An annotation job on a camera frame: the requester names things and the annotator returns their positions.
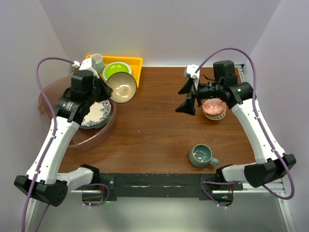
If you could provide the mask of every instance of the blue floral plate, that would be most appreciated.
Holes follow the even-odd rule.
[[[112,106],[109,100],[95,102],[79,127],[81,129],[102,127],[108,122],[107,119],[110,118],[110,114],[112,114]]]

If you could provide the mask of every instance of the teal mug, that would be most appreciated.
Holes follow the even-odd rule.
[[[194,146],[189,153],[189,159],[198,168],[206,167],[209,164],[219,164],[219,160],[212,157],[211,149],[205,144]]]

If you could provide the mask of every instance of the wooden table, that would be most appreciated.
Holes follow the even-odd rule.
[[[207,119],[197,106],[195,116],[175,112],[185,100],[177,94],[186,82],[183,71],[143,68],[135,98],[118,105],[112,136],[85,153],[68,150],[59,171],[89,164],[102,173],[214,173],[228,164],[254,162],[249,140],[231,110],[220,121]],[[203,68],[201,74],[213,77],[213,70]],[[188,153],[197,144],[208,145],[220,164],[194,167]]]

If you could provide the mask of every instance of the white wall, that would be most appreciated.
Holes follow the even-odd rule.
[[[69,57],[138,56],[144,65],[199,64],[226,46],[252,52],[280,0],[40,0]],[[235,52],[213,60],[245,58]]]
[[[309,228],[308,9],[307,0],[282,0],[252,52],[264,117],[281,146],[296,156],[296,193],[289,206],[299,232]],[[251,79],[249,63],[245,71]],[[287,179],[285,187],[290,189]]]
[[[47,134],[38,112],[37,62],[65,52],[38,0],[0,1],[0,231],[20,226],[24,195],[13,185],[35,160]],[[68,65],[42,65],[44,86],[68,74]]]

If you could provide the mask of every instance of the yellow tray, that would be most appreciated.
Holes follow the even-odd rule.
[[[103,56],[104,66],[109,65],[113,62],[124,62],[131,66],[132,76],[134,77],[137,87],[140,83],[140,71],[141,65],[143,64],[143,59],[139,57],[113,57],[113,56]]]

